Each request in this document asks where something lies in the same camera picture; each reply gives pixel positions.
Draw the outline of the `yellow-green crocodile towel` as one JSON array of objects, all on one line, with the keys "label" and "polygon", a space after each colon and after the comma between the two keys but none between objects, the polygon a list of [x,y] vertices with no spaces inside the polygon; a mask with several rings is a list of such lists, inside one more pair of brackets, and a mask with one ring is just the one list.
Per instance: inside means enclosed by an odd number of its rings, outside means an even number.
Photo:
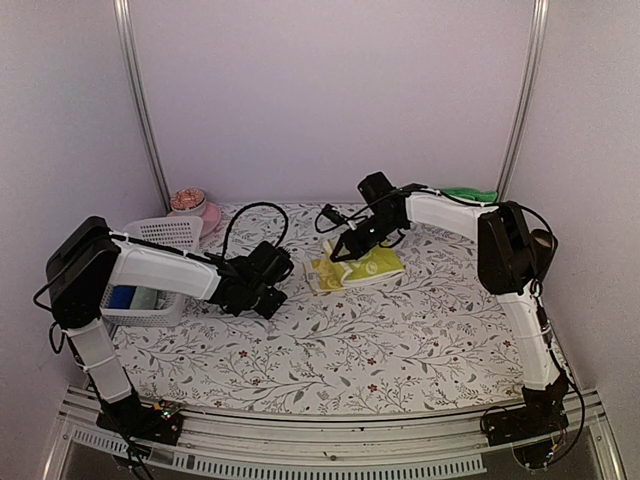
[{"label": "yellow-green crocodile towel", "polygon": [[372,286],[402,276],[405,267],[391,249],[374,247],[361,259],[333,262],[336,242],[325,240],[323,256],[303,264],[304,277],[315,294]]}]

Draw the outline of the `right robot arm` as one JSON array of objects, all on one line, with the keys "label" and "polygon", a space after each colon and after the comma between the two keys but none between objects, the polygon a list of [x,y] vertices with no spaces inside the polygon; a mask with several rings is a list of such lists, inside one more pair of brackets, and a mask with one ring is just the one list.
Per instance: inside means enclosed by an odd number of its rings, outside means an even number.
[{"label": "right robot arm", "polygon": [[344,231],[330,259],[359,260],[391,233],[403,236],[414,224],[435,226],[476,244],[477,277],[495,296],[516,336],[523,367],[524,406],[511,415],[487,415],[486,427],[512,426],[524,435],[565,425],[566,373],[552,351],[552,329],[542,302],[543,280],[557,250],[550,226],[530,229],[528,208],[513,202],[462,200],[417,183],[393,186],[382,172],[358,185],[370,214],[341,214],[325,205],[321,214]]}]

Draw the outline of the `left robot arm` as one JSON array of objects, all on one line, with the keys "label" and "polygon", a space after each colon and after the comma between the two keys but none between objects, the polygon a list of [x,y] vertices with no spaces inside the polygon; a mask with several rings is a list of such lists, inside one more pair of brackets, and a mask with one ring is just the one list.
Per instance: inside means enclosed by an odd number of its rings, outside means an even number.
[{"label": "left robot arm", "polygon": [[111,419],[138,434],[149,415],[131,398],[134,389],[104,326],[106,289],[145,287],[206,301],[233,316],[253,311],[269,319],[287,298],[276,286],[293,268],[290,254],[266,241],[232,259],[197,255],[114,232],[103,218],[91,216],[47,261],[47,282],[39,292],[49,296],[55,323],[99,396],[111,404]]}]

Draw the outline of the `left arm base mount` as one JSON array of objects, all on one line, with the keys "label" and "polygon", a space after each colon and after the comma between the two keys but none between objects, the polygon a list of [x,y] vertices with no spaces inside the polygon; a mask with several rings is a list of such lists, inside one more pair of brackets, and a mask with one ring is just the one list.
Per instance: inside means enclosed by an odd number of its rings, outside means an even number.
[{"label": "left arm base mount", "polygon": [[122,399],[107,401],[90,378],[100,403],[96,425],[118,433],[123,439],[142,439],[164,445],[176,446],[182,432],[184,417],[168,410],[168,403],[161,400],[159,407],[144,405],[137,390],[128,380],[128,390]]}]

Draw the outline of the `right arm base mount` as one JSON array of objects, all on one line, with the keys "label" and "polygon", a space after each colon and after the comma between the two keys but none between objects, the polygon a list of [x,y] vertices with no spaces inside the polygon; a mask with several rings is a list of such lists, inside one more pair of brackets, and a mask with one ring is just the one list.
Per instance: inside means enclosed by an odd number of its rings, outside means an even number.
[{"label": "right arm base mount", "polygon": [[490,446],[504,445],[539,436],[563,436],[569,421],[562,401],[554,404],[526,404],[518,408],[490,407],[479,421]]}]

